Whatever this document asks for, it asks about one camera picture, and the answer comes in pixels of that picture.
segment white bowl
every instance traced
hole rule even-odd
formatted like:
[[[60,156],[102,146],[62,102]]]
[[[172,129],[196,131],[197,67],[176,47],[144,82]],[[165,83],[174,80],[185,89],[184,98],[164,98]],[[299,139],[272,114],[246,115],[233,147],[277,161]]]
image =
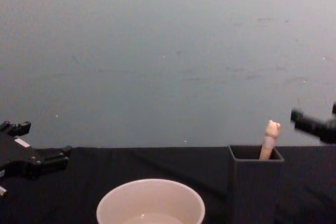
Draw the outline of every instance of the white bowl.
[[[99,224],[201,224],[202,198],[190,187],[165,179],[123,184],[99,202]]]

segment black cup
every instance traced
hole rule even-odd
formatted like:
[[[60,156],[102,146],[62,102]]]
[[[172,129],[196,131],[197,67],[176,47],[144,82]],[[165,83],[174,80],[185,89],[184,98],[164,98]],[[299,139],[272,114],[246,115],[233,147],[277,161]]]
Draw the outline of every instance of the black cup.
[[[278,185],[284,158],[273,149],[259,160],[261,145],[230,145],[227,223],[274,223]]]

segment black tablecloth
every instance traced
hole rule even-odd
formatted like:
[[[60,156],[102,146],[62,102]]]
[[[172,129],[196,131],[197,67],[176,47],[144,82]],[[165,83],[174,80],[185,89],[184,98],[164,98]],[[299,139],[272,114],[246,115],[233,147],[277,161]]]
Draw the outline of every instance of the black tablecloth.
[[[336,223],[336,146],[278,150],[285,166],[275,223]],[[97,223],[97,205],[111,189],[165,178],[200,194],[204,223],[223,224],[227,169],[226,147],[74,148],[65,171],[2,182],[9,195],[1,200],[1,223]]]

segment gray wall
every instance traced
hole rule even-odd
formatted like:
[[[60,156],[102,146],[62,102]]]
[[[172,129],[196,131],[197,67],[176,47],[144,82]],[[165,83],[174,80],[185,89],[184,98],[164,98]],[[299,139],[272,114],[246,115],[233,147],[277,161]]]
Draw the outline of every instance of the gray wall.
[[[0,0],[0,120],[35,147],[315,145],[331,116],[335,0]]]

